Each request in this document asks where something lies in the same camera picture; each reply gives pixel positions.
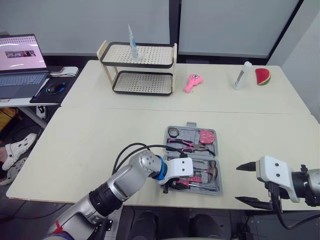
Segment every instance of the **table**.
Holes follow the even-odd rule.
[[[196,122],[217,132],[223,195],[169,191],[155,180],[124,204],[144,206],[253,209],[236,196],[268,201],[255,172],[236,167],[270,155],[299,171],[319,168],[320,127],[310,114],[264,114],[115,109],[104,102],[91,107],[60,107],[36,143],[6,195],[26,200],[74,203],[104,183],[118,153],[128,144],[162,144],[168,126]],[[163,155],[161,149],[154,151]],[[314,210],[303,200],[283,200],[284,210]]]
[[[253,69],[259,67],[270,70],[270,82],[258,86],[256,73],[251,71],[246,86],[236,91],[232,83],[237,79],[241,65],[177,64],[175,92],[170,96],[146,96],[114,93],[100,62],[90,60],[61,106],[91,107],[104,103],[105,107],[114,109],[310,114],[279,66],[253,66]],[[204,82],[187,94],[183,88],[190,74],[204,77]]]
[[[61,73],[51,73],[52,76],[61,75],[61,74],[77,74],[78,68],[76,66],[65,66]],[[47,78],[40,89],[47,83],[49,78]],[[29,118],[31,118],[34,122],[40,125],[42,128],[46,128],[47,123],[43,121],[34,111],[32,111],[29,107],[32,106],[49,106],[49,105],[57,105],[56,103],[30,103],[32,97],[23,97],[23,98],[12,98],[8,102],[0,102],[0,108],[14,108],[18,107],[22,112],[24,112]]]

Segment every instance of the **toy watermelon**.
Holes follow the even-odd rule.
[[[268,69],[265,68],[257,68],[255,70],[256,74],[256,84],[259,86],[266,85],[271,79],[271,73]]]

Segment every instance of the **perforated shelf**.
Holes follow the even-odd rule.
[[[120,71],[113,91],[122,94],[170,95],[173,75],[163,72]]]
[[[174,46],[170,44],[137,43],[139,61],[134,61],[128,42],[111,42],[101,62],[105,66],[169,69],[173,65]]]

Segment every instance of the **white slipper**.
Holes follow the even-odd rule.
[[[6,179],[4,181],[0,181],[0,186],[5,186],[12,183],[15,178],[17,177],[18,173],[22,169],[23,165],[25,164],[27,158],[22,158],[17,161],[14,165],[10,167],[8,172],[6,173]]]
[[[2,170],[7,171],[16,161],[20,158],[22,154],[24,154],[37,139],[37,134],[30,133],[25,139],[5,145],[6,153],[8,157],[6,161],[2,165]]]

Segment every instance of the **pink-handled pliers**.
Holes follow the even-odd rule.
[[[194,144],[192,141],[188,141],[188,140],[168,139],[167,142],[187,145],[188,147],[177,149],[178,151],[181,151],[181,152],[193,153],[194,151],[208,151],[207,146]]]

